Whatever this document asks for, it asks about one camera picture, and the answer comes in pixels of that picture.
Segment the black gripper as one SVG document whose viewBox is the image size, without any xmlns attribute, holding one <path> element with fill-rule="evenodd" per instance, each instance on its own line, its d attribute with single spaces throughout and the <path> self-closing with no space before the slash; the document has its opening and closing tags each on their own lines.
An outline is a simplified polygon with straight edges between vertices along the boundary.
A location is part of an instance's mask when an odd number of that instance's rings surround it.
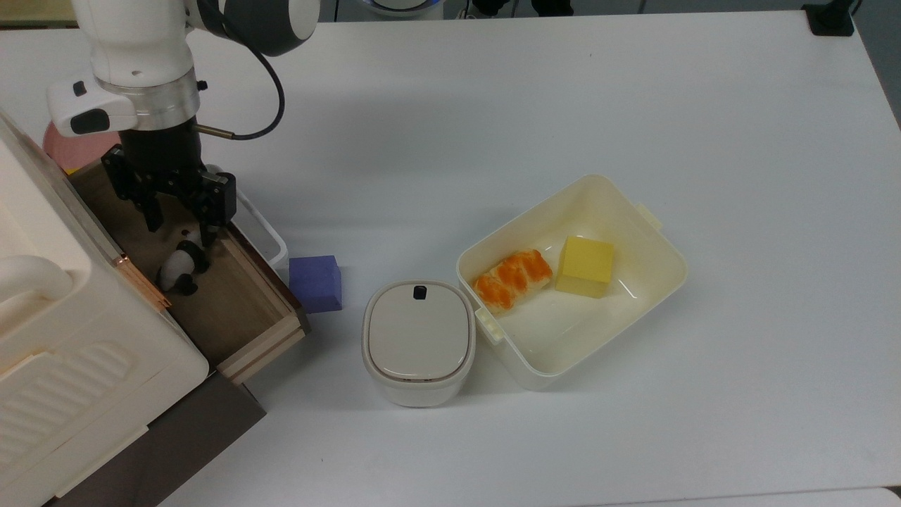
<svg viewBox="0 0 901 507">
<path fill-rule="evenodd" d="M 125 130 L 101 158 L 116 196 L 129 200 L 155 233 L 164 224 L 158 195 L 171 196 L 199 222 L 203 249 L 210 248 L 237 212 L 237 180 L 212 173 L 201 160 L 196 122 L 163 130 Z"/>
</svg>

